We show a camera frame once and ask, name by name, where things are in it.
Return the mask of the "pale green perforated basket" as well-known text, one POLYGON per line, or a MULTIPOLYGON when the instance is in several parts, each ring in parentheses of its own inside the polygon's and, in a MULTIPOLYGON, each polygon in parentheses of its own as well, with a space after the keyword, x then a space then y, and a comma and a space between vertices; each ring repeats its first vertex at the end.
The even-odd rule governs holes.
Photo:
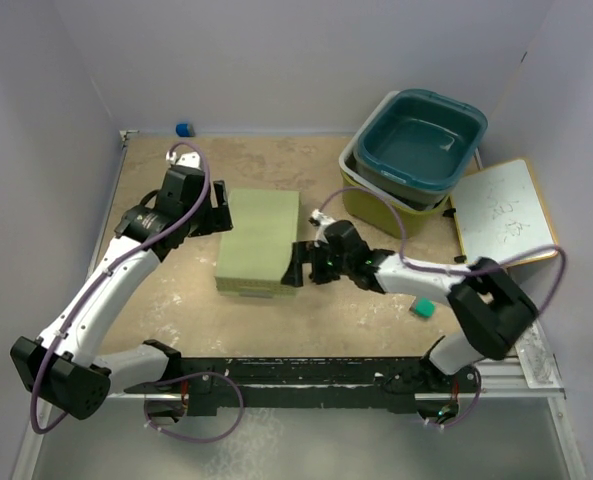
POLYGON ((223 295, 288 297, 282 283, 297 241, 300 194, 291 190, 236 188, 229 196, 233 228, 222 234, 215 283, 223 295))

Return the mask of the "large olive green container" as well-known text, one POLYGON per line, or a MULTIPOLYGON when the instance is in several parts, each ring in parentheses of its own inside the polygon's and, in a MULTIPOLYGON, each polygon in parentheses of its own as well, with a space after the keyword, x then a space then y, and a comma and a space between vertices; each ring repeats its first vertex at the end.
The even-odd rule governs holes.
MULTIPOLYGON (((347 213, 394 238, 401 239, 398 221, 390 209, 374 195, 365 191, 350 190, 342 193, 342 202, 347 213)), ((404 206, 399 200, 389 200, 405 229, 405 237, 419 234, 427 224, 445 209, 448 198, 444 197, 429 210, 418 211, 404 206)))

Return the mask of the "white perforated basket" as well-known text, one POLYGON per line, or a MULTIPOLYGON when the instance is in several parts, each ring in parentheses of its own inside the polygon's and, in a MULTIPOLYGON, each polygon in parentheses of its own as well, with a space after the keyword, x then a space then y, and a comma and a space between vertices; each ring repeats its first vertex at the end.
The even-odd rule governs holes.
POLYGON ((395 206, 411 210, 412 212, 426 212, 437 208, 442 201, 447 200, 449 198, 450 191, 442 192, 441 195, 434 194, 435 202, 425 204, 415 200, 407 199, 405 197, 400 197, 398 195, 393 195, 390 192, 383 190, 378 185, 375 185, 369 179, 365 178, 358 170, 359 162, 358 157, 354 153, 354 147, 357 145, 361 134, 398 93, 399 90, 390 91, 382 98, 382 100, 370 113, 367 119, 359 127, 357 132, 353 135, 351 140, 344 147, 338 158, 338 163, 341 172, 346 174, 351 180, 357 182, 360 186, 373 190, 378 195, 392 202, 395 206))

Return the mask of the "teal plastic tub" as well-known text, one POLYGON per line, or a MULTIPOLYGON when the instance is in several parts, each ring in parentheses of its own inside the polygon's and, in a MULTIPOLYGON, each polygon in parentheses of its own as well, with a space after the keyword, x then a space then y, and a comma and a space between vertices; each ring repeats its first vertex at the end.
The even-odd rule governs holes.
POLYGON ((478 108, 424 89, 400 91, 361 134, 359 172, 383 188, 453 188, 487 130, 478 108))

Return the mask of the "grey plastic tub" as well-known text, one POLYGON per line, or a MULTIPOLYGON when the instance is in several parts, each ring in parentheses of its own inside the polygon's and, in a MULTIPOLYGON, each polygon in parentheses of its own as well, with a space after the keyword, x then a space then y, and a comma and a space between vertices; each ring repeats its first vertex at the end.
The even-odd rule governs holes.
POLYGON ((434 208, 452 192, 452 188, 442 191, 431 191, 409 186, 377 187, 377 190, 419 211, 434 208))

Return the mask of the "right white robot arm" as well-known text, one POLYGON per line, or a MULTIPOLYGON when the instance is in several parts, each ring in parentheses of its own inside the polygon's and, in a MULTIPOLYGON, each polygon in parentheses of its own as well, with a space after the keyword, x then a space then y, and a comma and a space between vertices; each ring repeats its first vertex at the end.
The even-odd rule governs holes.
POLYGON ((527 294, 489 258, 455 266, 406 260, 392 250, 369 247, 348 220, 316 210, 310 222, 316 237, 292 244, 283 285, 301 287, 303 266, 309 264, 309 278, 317 285, 346 277, 365 291, 420 296, 451 308, 460 331, 439 339, 420 369, 422 383, 432 391, 445 390, 466 366, 504 359, 539 315, 527 294))

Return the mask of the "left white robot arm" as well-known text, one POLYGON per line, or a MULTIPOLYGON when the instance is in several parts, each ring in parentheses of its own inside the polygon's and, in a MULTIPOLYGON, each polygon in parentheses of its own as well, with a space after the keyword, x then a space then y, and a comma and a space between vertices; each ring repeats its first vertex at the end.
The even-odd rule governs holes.
POLYGON ((122 216, 102 260, 65 310, 36 338, 19 337, 12 362, 30 393, 30 420, 40 426, 38 403, 84 420, 106 397, 150 383, 160 392, 178 387, 182 355, 157 340, 101 357, 99 348, 139 285, 188 237, 232 227, 225 184, 211 181, 197 149, 166 154, 162 186, 122 216))

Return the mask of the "blue cap object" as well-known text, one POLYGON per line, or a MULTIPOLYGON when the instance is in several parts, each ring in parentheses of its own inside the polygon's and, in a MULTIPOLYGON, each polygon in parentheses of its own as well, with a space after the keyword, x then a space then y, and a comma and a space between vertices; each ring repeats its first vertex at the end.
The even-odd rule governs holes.
POLYGON ((194 127, 191 123, 178 123, 175 126, 176 135, 181 138, 191 138, 195 136, 194 127))

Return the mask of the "green whiteboard eraser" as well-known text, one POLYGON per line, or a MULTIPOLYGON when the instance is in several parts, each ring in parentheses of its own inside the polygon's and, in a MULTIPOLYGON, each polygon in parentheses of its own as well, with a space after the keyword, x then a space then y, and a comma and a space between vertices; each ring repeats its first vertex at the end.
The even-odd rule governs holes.
POLYGON ((417 297, 410 306, 410 311, 422 319, 429 319, 435 312, 435 305, 426 298, 417 297))

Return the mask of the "clear plastic ruler card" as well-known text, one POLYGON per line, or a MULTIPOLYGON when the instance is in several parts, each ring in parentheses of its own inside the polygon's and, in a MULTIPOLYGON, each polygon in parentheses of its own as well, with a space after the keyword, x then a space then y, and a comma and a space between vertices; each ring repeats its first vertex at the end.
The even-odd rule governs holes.
POLYGON ((561 387, 553 354, 546 345, 538 322, 534 322, 515 344, 523 375, 530 389, 561 387))

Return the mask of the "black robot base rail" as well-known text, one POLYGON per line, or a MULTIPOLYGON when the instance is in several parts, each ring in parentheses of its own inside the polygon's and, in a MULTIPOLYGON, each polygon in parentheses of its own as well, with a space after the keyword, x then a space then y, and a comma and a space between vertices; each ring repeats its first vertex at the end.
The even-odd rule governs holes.
POLYGON ((188 381, 190 416, 213 416, 219 408, 237 408, 231 379, 247 408, 378 409, 413 414, 428 400, 438 412, 451 394, 475 393, 480 376, 472 366, 449 376, 419 357, 259 358, 183 357, 163 375, 172 380, 192 374, 188 381))

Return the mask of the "small whiteboard orange frame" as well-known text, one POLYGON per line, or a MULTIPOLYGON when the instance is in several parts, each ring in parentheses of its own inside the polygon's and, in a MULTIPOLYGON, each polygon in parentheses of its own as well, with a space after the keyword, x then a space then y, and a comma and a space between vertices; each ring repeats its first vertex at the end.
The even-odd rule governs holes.
POLYGON ((527 160, 517 158, 463 177, 450 195, 467 263, 498 263, 557 242, 527 160))

